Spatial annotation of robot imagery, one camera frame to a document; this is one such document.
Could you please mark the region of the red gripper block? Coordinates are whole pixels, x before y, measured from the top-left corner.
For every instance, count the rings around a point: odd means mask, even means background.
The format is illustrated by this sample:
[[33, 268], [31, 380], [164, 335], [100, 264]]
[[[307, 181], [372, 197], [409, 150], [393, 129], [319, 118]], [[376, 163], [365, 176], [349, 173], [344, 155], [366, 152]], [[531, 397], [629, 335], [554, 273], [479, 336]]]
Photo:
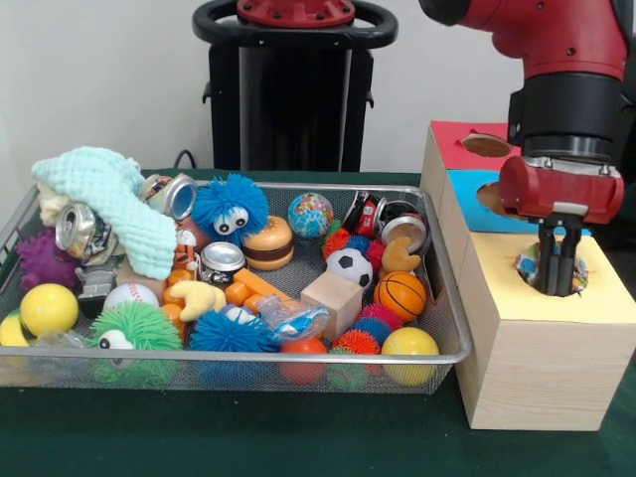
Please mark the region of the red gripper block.
[[582, 222], [606, 224], [619, 212], [625, 185], [618, 171], [607, 165], [577, 163], [550, 157], [513, 156], [499, 174], [504, 210], [526, 218], [565, 217], [565, 236], [555, 266], [555, 224], [539, 222], [537, 289], [545, 295], [566, 297], [572, 293], [575, 253], [582, 236]]

